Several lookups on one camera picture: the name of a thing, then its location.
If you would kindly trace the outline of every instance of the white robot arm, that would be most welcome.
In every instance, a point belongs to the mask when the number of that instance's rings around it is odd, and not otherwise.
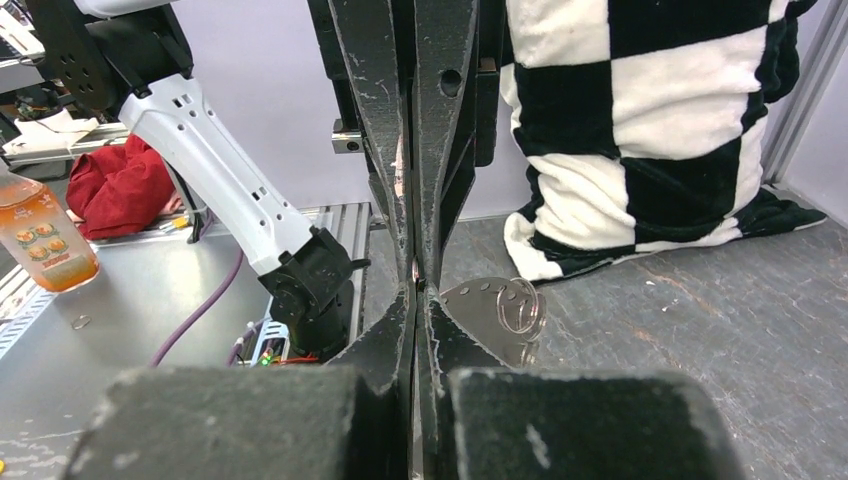
[[[75,0],[80,12],[108,19],[167,0]],[[280,266],[312,238],[312,223],[271,185],[230,135],[197,79],[177,73],[130,95],[118,119],[153,147],[212,208],[258,275]]]
[[[116,115],[212,208],[275,298],[297,353],[347,344],[335,311],[355,267],[271,185],[220,122],[191,72],[167,0],[29,0],[48,62],[77,100]]]

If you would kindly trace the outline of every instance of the orange juice bottle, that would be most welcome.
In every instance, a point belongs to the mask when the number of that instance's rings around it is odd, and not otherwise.
[[[0,161],[0,242],[45,290],[67,292],[100,270],[91,246],[46,185]]]

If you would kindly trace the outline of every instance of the scratched surface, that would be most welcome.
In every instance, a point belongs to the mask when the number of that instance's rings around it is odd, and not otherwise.
[[[457,225],[442,290],[516,275],[502,228],[502,218]],[[369,320],[393,295],[387,231],[372,233],[370,256]],[[718,405],[749,478],[848,478],[848,231],[835,222],[665,252],[541,291],[541,368],[683,370]]]
[[[58,477],[90,412],[115,377],[145,365],[232,268],[235,241],[212,236],[196,245],[138,243],[98,252],[100,275],[84,289],[57,297],[0,362],[0,480]],[[155,258],[163,268],[149,268]],[[155,285],[155,301],[143,292]],[[169,352],[168,365],[221,365],[244,331],[242,318],[261,318],[267,294],[249,268],[195,328]],[[70,322],[91,323],[73,330]]]

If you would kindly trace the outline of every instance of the bottle label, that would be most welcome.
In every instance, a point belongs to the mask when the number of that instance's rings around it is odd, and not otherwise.
[[[24,249],[33,262],[41,262],[42,268],[50,268],[67,261],[65,254],[68,243],[62,239],[61,232],[51,223],[39,223],[15,233],[18,245]]]

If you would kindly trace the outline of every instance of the checkered pillow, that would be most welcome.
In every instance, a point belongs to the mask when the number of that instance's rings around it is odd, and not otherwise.
[[[813,3],[507,0],[501,94],[533,192],[504,229],[520,274],[824,221],[760,188],[765,103],[797,79],[797,16]]]

